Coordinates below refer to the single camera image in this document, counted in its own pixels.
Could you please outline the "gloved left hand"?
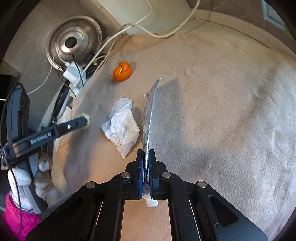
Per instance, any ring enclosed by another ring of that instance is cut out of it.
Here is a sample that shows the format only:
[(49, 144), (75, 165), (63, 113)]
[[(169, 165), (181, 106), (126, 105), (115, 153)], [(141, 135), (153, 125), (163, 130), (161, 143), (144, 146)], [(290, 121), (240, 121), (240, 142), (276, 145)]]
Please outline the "gloved left hand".
[(36, 194), (40, 198), (45, 198), (47, 195), (55, 195), (56, 187), (51, 178), (51, 169), (53, 160), (45, 153), (38, 152), (37, 173), (32, 180), (28, 171), (21, 168), (12, 168), (8, 171), (8, 181), (11, 187), (11, 197), (16, 203), (25, 203), (21, 206), (28, 206), (29, 201), (24, 193), (23, 187), (33, 184)]

